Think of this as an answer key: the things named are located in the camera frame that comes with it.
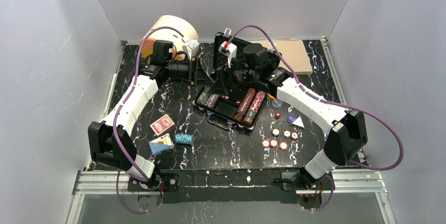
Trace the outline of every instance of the white cylinder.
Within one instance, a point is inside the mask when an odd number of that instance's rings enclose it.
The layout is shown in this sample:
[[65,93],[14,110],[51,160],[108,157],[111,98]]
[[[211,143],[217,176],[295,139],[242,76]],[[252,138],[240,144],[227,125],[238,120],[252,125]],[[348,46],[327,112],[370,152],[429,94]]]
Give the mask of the white cylinder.
[[314,179],[322,177],[329,171],[334,170],[338,165],[325,155],[324,150],[319,151],[312,160],[305,165],[305,170],[310,173]]
[[[163,15],[160,17],[156,23],[150,28],[150,30],[144,35],[144,37],[153,29],[158,27],[168,26],[177,29],[180,31],[184,36],[188,37],[189,39],[198,39],[197,31],[195,31],[194,27],[190,23],[188,23],[186,20],[181,19],[180,17],[176,17],[173,15]],[[183,40],[181,39],[181,36],[172,29],[160,29],[155,31],[151,36],[149,36],[149,39],[144,43],[142,55],[143,57],[147,57],[148,55],[153,53],[153,42],[155,40],[166,40],[171,41],[174,43],[174,53],[176,54],[177,51],[180,51],[183,49]],[[184,55],[178,55],[178,60],[184,59]]]

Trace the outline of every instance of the blue poker chip stack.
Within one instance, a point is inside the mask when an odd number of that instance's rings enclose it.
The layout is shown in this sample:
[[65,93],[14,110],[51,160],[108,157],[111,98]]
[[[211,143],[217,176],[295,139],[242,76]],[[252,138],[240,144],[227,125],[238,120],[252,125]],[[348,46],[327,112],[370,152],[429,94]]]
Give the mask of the blue poker chip stack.
[[192,145],[192,135],[176,134],[175,142],[178,144]]

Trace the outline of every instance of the playing card box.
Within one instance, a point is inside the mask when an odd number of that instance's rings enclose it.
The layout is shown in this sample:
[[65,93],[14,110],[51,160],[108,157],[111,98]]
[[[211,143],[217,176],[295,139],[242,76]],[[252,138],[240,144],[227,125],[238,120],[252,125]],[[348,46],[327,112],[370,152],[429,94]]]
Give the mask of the playing card box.
[[170,149],[173,149],[174,143],[172,142],[169,133],[167,133],[163,136],[160,136],[150,141],[149,147],[152,152],[152,155],[158,156],[159,154],[162,154]]
[[150,124],[150,127],[157,136],[160,136],[175,126],[174,121],[168,116],[163,115],[161,118]]

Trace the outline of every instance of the white triangle chip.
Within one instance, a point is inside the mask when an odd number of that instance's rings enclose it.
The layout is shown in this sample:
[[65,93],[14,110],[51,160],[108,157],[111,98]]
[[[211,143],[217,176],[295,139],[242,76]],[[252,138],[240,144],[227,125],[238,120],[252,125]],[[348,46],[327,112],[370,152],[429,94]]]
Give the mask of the white triangle chip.
[[293,121],[292,124],[295,126],[298,126],[299,128],[304,129],[303,121],[302,121],[302,118],[300,118],[300,116],[295,121]]

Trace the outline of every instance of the white poker chip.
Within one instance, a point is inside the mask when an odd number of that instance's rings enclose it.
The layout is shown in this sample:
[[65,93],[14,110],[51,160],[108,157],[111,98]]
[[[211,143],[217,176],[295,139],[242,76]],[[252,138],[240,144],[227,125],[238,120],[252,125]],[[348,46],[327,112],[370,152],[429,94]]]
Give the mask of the white poker chip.
[[273,136],[280,136],[280,130],[277,129],[277,128],[274,128],[274,129],[271,130],[271,134]]
[[281,142],[279,143],[279,148],[280,148],[281,150],[287,150],[287,149],[288,149],[288,143],[287,143],[286,141],[281,141]]
[[269,141],[268,140],[263,140],[262,141],[262,147],[268,148],[269,147]]
[[291,138],[295,141],[299,138],[299,135],[296,132],[291,133]]
[[290,138],[290,136],[291,136],[291,132],[290,132],[289,130],[285,130],[285,131],[283,132],[283,137],[285,137],[285,138]]
[[277,145],[279,144],[277,143],[276,140],[271,139],[271,141],[269,141],[269,146],[271,146],[271,148],[277,148]]

